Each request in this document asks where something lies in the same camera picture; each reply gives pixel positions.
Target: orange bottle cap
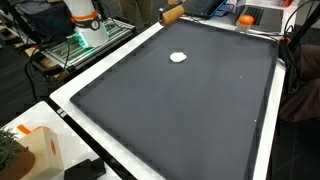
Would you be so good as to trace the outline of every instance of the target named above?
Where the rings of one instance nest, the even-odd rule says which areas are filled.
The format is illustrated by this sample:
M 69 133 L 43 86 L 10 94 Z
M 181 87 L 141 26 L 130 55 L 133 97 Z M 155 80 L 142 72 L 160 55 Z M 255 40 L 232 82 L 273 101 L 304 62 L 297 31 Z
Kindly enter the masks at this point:
M 249 15 L 242 15 L 239 17 L 238 21 L 240 24 L 251 25 L 254 21 L 254 18 Z

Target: laptop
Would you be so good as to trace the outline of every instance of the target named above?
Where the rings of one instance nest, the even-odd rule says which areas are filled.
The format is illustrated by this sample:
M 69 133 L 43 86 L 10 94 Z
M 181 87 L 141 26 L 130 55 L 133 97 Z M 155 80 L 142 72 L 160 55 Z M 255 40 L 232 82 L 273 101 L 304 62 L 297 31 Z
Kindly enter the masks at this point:
M 246 5 L 246 0 L 237 0 L 236 6 L 235 23 L 241 15 L 250 15 L 255 19 L 251 29 L 270 33 L 281 32 L 283 19 L 282 9 Z
M 226 0 L 187 0 L 182 4 L 185 15 L 210 19 Z

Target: black playing surface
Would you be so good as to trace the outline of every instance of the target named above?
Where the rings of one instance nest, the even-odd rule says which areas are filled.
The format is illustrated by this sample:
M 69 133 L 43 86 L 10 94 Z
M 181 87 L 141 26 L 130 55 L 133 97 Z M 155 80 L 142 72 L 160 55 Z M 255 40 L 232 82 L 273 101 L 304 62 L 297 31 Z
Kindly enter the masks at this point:
M 167 179 L 250 179 L 276 57 L 270 40 L 178 20 L 71 101 Z

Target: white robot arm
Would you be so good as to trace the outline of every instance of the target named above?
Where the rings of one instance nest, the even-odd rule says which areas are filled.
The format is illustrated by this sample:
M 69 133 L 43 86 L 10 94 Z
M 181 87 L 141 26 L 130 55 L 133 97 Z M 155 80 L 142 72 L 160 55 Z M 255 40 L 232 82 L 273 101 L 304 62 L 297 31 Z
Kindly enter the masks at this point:
M 100 21 L 91 0 L 64 0 L 76 24 L 75 32 L 82 47 L 97 47 L 109 40 L 109 33 Z

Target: green plant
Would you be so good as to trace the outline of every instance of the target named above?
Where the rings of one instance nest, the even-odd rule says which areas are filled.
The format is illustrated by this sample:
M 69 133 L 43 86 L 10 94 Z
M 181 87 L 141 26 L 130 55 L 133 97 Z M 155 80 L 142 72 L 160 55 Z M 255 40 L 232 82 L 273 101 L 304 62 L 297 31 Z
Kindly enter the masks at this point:
M 0 129 L 0 172 L 8 167 L 20 152 L 19 145 L 16 142 L 16 134 L 12 129 Z

